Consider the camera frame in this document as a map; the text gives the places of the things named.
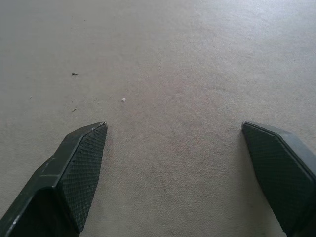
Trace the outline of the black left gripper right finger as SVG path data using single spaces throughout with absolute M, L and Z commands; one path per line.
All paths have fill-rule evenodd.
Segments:
M 316 155 L 293 133 L 241 126 L 257 181 L 287 237 L 316 237 Z

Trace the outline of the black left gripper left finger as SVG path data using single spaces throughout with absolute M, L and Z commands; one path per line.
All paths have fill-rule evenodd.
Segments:
M 0 237 L 79 237 L 98 185 L 107 123 L 65 136 L 0 219 Z

